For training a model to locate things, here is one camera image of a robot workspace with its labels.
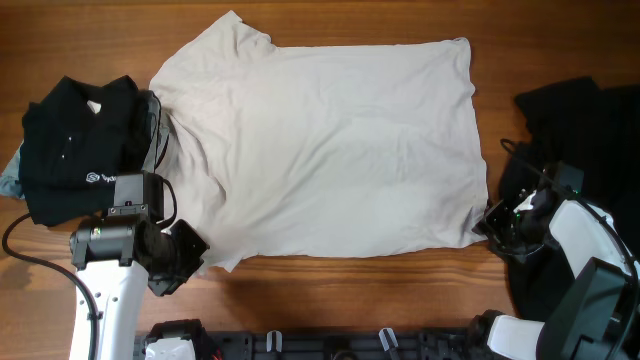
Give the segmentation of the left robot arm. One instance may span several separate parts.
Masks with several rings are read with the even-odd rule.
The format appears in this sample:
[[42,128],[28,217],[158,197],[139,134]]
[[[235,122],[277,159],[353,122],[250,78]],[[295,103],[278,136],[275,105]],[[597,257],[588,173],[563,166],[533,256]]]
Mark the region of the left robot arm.
[[80,281],[71,358],[131,358],[145,291],[171,295],[203,265],[208,244],[186,221],[164,215],[172,190],[154,173],[118,176],[106,217],[82,221],[71,235]]

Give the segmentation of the beige t-shirt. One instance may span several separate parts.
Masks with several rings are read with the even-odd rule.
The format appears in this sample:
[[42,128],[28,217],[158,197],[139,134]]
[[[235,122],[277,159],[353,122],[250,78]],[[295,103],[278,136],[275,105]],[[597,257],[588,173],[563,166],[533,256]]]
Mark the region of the beige t-shirt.
[[279,47],[227,13],[152,78],[160,173],[208,266],[479,241],[487,167],[467,39]]

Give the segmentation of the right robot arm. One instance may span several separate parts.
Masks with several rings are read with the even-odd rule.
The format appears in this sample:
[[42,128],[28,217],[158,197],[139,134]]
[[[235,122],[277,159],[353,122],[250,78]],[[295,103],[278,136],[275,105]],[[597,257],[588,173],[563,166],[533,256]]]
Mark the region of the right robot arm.
[[488,310],[467,351],[488,359],[636,359],[639,262],[606,211],[581,197],[583,173],[546,166],[531,190],[476,226],[507,265],[517,313]]

